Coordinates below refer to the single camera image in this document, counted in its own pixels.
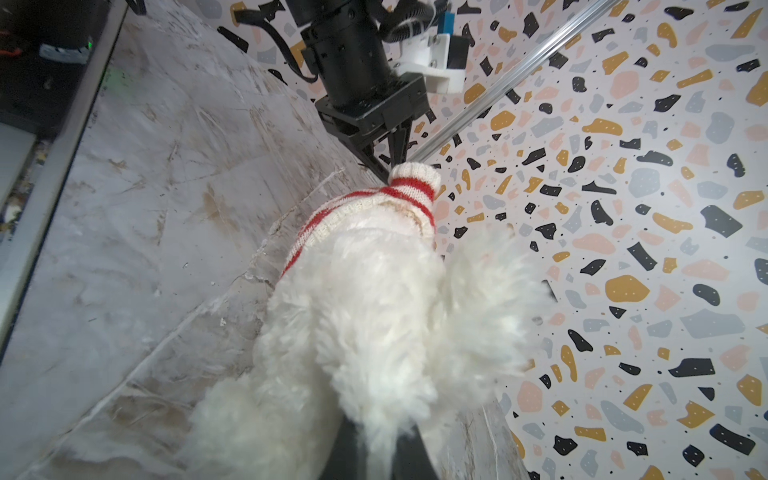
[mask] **plush toy tail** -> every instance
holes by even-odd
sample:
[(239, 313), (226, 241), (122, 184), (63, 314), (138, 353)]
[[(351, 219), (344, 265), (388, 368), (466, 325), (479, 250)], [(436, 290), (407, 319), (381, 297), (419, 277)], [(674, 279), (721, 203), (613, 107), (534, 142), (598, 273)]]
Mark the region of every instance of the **plush toy tail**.
[(450, 257), (429, 345), (441, 403), (480, 406), (496, 379), (528, 364), (533, 319), (553, 302), (527, 252), (511, 225), (497, 225), (470, 230)]

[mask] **terrazzo wallpaper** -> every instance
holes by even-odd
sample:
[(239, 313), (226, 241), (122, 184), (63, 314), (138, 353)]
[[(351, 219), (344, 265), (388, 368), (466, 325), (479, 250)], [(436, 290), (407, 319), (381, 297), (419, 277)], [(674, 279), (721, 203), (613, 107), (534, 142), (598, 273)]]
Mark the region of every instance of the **terrazzo wallpaper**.
[(623, 0), (430, 162), (439, 252), (510, 223), (558, 301), (498, 385), (531, 479), (768, 477), (765, 7)]
[[(468, 104), (472, 103), (501, 75), (511, 70), (529, 49), (542, 43), (554, 30), (579, 12), (588, 0), (454, 0), (456, 13), (454, 34), (471, 39), (467, 61), (465, 91), (461, 94), (430, 95), (432, 110), (413, 122), (409, 149), (418, 149), (429, 135), (436, 133)], [(247, 53), (269, 69), (305, 100), (314, 101), (325, 95), (321, 81), (307, 84), (296, 76), (283, 60), (272, 38), (259, 28), (240, 25), (233, 12), (245, 8), (268, 11), (270, 24), (283, 36), (303, 67), (301, 34), (287, 7), (280, 0), (260, 3), (260, 0), (220, 2), (220, 0), (181, 0), (192, 12), (220, 32), (234, 34)], [(385, 0), (385, 6), (396, 0)], [(399, 44), (385, 44), (390, 58), (399, 57)], [(379, 144), (376, 154), (389, 159), (386, 142)]]

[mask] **striped sweater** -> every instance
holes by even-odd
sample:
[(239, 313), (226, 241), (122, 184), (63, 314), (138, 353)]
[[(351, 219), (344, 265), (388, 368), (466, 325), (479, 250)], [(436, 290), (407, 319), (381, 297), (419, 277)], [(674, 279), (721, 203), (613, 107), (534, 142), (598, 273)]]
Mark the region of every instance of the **striped sweater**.
[(435, 236), (432, 204), (440, 186), (440, 174), (429, 165), (404, 163), (392, 169), (389, 186), (358, 190), (322, 205), (310, 217), (288, 253), (283, 275), (296, 263), (301, 253), (325, 240), (349, 215), (383, 204), (405, 209), (419, 223), (422, 237)]

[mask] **robotic arm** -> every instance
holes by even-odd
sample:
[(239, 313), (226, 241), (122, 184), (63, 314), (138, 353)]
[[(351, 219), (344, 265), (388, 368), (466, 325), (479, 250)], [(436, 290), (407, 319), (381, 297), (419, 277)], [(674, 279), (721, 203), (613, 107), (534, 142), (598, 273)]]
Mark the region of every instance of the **robotic arm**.
[[(391, 12), (380, 0), (286, 3), (303, 28), (302, 55), (313, 77), (301, 72), (263, 12), (241, 10), (235, 19), (264, 29), (305, 81), (323, 81), (328, 95), (315, 106), (326, 130), (386, 183), (386, 164), (406, 160), (412, 122), (429, 110), (427, 93), (463, 90), (469, 40), (452, 34), (454, 15), (448, 0), (432, 5), (399, 0)], [(429, 32), (435, 26), (436, 35)], [(401, 57), (388, 62), (383, 42), (399, 42)], [(373, 153), (384, 139), (389, 142), (389, 162)]]

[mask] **white stuffed animal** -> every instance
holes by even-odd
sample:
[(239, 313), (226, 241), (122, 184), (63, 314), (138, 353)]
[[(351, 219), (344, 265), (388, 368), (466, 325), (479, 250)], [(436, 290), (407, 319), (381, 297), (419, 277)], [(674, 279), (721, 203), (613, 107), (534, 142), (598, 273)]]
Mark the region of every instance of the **white stuffed animal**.
[(435, 252), (440, 176), (401, 164), (390, 186), (323, 205), (291, 251), (253, 348), (254, 367), (216, 384), (192, 416), (201, 478), (317, 480), (343, 415), (389, 480), (417, 424), (434, 460), (455, 414), (527, 364), (531, 318), (551, 301), (511, 226), (470, 228)]

